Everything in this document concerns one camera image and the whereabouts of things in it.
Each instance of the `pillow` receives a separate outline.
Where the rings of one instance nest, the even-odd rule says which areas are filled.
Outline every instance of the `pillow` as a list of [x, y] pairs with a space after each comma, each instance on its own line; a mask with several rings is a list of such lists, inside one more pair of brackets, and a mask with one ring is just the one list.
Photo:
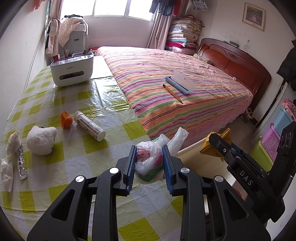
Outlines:
[[209, 59], [207, 59], [207, 58], [204, 58], [204, 57], [198, 55], [197, 53], [194, 54], [193, 57], [198, 58], [199, 60], [201, 60], [201, 61], [203, 61], [203, 62], [205, 62], [205, 63], [207, 63], [207, 64], [211, 64], [211, 65], [213, 64], [213, 62], [212, 62], [211, 60], [209, 60]]

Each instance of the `blue storage box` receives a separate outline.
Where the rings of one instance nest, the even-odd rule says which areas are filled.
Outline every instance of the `blue storage box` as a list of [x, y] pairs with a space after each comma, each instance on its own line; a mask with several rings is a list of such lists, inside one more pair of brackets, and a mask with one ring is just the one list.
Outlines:
[[286, 110], [281, 107], [281, 111], [274, 121], [274, 128], [277, 131], [278, 135], [281, 136], [283, 129], [293, 122], [292, 117], [286, 112]]

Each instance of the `white plastic bag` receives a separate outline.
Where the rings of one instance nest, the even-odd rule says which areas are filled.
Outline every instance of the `white plastic bag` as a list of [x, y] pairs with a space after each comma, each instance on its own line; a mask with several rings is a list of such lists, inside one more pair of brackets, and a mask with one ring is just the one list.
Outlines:
[[171, 156], [175, 156], [183, 145], [185, 139], [187, 138], [189, 132], [185, 129], [179, 127], [177, 133], [174, 137], [169, 141], [168, 150], [170, 151]]
[[188, 134], [186, 130], [180, 127], [171, 140], [164, 134], [161, 134], [159, 138], [153, 141], [137, 144], [135, 181], [141, 184], [149, 184], [163, 180], [162, 146], [167, 144], [170, 155], [175, 156]]
[[10, 160], [10, 156], [1, 158], [1, 179], [3, 184], [3, 189], [5, 191], [12, 191], [13, 185], [13, 166]]

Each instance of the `framed picture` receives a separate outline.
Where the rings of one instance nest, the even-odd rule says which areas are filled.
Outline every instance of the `framed picture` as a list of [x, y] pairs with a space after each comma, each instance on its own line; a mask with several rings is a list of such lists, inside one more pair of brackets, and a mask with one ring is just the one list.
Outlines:
[[244, 4], [244, 16], [242, 21], [264, 31], [266, 11], [252, 4]]

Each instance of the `white device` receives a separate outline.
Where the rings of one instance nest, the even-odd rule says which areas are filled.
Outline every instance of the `white device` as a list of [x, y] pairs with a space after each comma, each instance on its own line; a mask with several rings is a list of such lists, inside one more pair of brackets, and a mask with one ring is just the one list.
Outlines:
[[90, 79], [93, 72], [94, 54], [74, 54], [70, 58], [62, 58], [52, 62], [50, 70], [54, 83], [59, 86], [78, 84]]

